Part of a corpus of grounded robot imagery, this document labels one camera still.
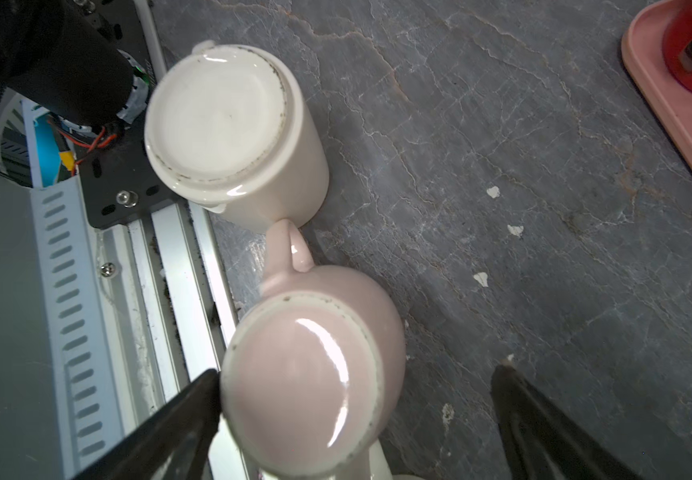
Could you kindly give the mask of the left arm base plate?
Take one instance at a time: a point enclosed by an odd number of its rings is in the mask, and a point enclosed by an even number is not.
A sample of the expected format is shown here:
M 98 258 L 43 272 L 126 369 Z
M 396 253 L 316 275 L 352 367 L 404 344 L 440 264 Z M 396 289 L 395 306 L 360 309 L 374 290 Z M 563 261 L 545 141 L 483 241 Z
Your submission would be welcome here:
M 159 179 L 147 157 L 146 108 L 167 71 L 151 1 L 98 1 L 98 13 L 111 26 L 111 40 L 142 76 L 131 105 L 122 113 L 117 138 L 98 148 L 78 167 L 89 224 L 107 229 L 128 224 L 177 203 L 180 197 Z

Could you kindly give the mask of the cream mug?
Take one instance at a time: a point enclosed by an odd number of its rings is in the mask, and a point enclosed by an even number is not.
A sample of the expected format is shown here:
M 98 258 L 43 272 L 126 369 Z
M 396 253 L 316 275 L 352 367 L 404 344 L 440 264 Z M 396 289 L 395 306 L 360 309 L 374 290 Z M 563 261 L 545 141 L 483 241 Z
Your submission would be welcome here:
M 148 160 L 177 195 L 245 229 L 296 226 L 323 205 L 324 148 L 299 82 L 271 53 L 205 41 L 148 104 Z

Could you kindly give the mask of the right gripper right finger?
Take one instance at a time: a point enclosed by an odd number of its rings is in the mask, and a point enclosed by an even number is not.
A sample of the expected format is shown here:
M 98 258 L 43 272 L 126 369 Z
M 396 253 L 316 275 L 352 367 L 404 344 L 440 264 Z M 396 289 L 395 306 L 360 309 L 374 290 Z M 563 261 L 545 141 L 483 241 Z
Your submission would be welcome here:
M 638 479 L 511 365 L 491 377 L 491 397 L 514 479 Z

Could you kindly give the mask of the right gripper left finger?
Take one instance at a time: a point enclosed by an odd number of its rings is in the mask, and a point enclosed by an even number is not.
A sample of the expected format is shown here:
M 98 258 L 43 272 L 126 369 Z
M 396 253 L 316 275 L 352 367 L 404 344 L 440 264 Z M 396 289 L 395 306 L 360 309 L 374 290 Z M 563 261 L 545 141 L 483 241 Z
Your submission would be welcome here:
M 222 413 L 220 372 L 208 369 L 78 479 L 200 479 Z

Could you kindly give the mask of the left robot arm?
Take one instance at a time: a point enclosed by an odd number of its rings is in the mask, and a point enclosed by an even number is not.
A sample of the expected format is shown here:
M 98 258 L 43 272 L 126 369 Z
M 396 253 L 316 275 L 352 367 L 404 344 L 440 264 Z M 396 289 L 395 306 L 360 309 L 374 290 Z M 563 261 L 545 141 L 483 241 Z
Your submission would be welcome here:
M 134 123 L 149 58 L 132 1 L 0 1 L 0 86 L 75 125 Z

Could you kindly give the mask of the pink mug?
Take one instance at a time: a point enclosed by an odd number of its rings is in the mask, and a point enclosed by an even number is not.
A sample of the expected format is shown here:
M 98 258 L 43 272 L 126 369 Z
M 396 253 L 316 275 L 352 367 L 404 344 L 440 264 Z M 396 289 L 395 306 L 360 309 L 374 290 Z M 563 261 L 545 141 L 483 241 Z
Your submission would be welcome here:
M 317 265 L 299 229 L 266 235 L 260 301 L 220 375 L 238 447 L 280 479 L 333 479 L 385 429 L 402 392 L 404 325 L 371 277 Z

